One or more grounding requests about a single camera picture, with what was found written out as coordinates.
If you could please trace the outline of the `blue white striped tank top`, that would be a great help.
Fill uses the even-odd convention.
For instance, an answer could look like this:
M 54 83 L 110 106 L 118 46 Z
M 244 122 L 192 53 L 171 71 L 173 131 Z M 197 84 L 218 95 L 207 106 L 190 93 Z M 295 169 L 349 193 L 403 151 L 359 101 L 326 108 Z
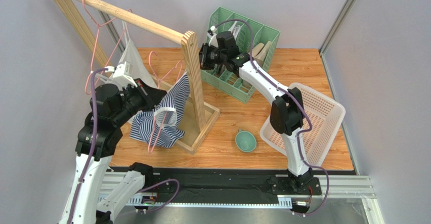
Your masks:
M 130 138 L 150 143 L 152 147 L 171 148 L 185 135 L 179 125 L 184 117 L 189 95 L 189 79 L 187 73 L 184 73 L 155 109 L 140 111 L 134 116 Z

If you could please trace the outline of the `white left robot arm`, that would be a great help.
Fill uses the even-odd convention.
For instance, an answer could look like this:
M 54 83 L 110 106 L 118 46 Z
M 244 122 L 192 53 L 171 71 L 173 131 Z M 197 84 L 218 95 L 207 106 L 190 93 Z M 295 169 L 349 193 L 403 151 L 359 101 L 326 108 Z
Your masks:
M 114 223 L 129 199 L 146 181 L 153 181 L 153 168 L 135 162 L 108 196 L 99 200 L 105 174 L 123 136 L 121 127 L 139 111 L 152 111 L 166 94 L 140 80 L 122 90 L 110 83 L 93 90 L 92 111 L 78 133 L 75 176 L 60 223 Z

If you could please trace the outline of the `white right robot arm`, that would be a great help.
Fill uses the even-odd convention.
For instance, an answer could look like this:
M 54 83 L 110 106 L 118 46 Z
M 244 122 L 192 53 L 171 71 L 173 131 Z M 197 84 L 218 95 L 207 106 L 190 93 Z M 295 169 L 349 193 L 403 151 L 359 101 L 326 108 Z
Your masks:
M 225 67 L 267 99 L 271 104 L 270 125 L 281 136 L 286 150 L 288 185 L 297 193 L 308 189 L 313 174 L 301 135 L 307 119 L 301 91 L 278 83 L 260 67 L 252 54 L 240 52 L 232 32 L 209 32 L 208 35 L 210 42 L 204 43 L 199 52 L 201 69 L 212 70 L 216 65 Z

